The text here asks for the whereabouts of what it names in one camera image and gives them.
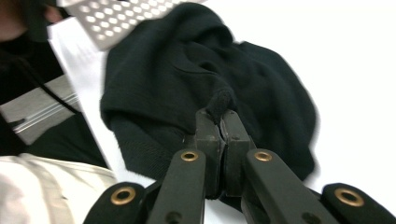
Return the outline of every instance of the black wire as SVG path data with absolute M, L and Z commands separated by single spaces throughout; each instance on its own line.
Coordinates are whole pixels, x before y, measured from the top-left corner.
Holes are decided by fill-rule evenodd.
M 74 114 L 79 113 L 79 111 L 76 110 L 73 106 L 66 103 L 59 96 L 57 96 L 53 91 L 51 91 L 44 84 L 44 82 L 41 80 L 39 74 L 35 71 L 35 69 L 28 62 L 26 62 L 25 59 L 18 57 L 18 59 L 16 60 L 16 63 L 20 64 L 20 66 L 21 66 L 20 69 L 21 69 L 23 75 L 26 78 L 28 78 L 32 83 L 34 83 L 37 87 L 41 88 L 46 94 L 48 94 L 50 97 L 52 97 L 59 104 L 63 105 L 70 112 L 72 112 Z

